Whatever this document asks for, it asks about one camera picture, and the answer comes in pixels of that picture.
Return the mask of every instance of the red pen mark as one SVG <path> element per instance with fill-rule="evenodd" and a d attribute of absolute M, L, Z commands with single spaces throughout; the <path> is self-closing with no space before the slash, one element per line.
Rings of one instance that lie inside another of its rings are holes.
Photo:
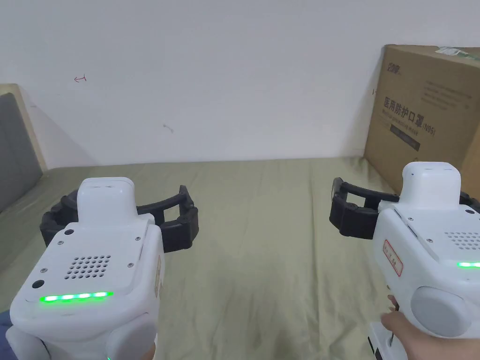
<path fill-rule="evenodd" d="M 75 80 L 77 83 L 79 83 L 79 80 L 85 80 L 85 81 L 87 81 L 87 79 L 85 79 L 85 74 L 84 74 L 83 77 L 80 77 L 80 78 L 77 78 L 77 77 L 75 76 L 75 79 L 74 79 L 74 80 Z"/>

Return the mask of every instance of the white wall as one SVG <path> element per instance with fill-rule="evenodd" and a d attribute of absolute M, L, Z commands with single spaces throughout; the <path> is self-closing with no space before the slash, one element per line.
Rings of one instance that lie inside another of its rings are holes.
<path fill-rule="evenodd" d="M 4 0 L 0 82 L 29 96 L 50 168 L 361 155 L 382 46 L 480 46 L 479 13 L 473 0 Z"/>

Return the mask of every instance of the gray headboard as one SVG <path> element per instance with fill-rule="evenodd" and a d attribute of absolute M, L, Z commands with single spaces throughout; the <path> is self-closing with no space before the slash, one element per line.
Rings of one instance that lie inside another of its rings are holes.
<path fill-rule="evenodd" d="M 0 211 L 31 189 L 41 176 L 15 95 L 0 95 Z"/>

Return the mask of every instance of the black button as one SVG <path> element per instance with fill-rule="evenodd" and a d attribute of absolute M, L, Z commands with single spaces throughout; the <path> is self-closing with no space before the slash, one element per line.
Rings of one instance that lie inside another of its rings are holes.
<path fill-rule="evenodd" d="M 33 287 L 34 289 L 38 289 L 38 288 L 42 287 L 43 284 L 45 284 L 45 281 L 43 281 L 43 280 L 37 280 L 36 282 L 34 282 L 34 283 L 32 284 L 32 287 Z"/>

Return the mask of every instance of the white plastic housing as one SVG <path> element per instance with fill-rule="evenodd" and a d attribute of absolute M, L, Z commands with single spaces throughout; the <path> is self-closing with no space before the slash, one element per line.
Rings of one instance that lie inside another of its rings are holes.
<path fill-rule="evenodd" d="M 480 336 L 480 216 L 459 205 L 460 174 L 410 163 L 398 203 L 381 202 L 374 254 L 400 310 L 438 337 Z"/>
<path fill-rule="evenodd" d="M 13 300 L 12 323 L 41 339 L 53 360 L 105 360 L 129 341 L 137 354 L 128 358 L 140 358 L 156 336 L 165 269 L 160 228 L 152 215 L 137 214 L 127 178 L 84 180 L 77 203 L 79 221 L 58 232 L 35 265 Z M 44 284 L 33 288 L 38 280 Z M 40 301 L 96 292 L 113 295 Z M 139 332 L 141 339 L 131 335 Z"/>

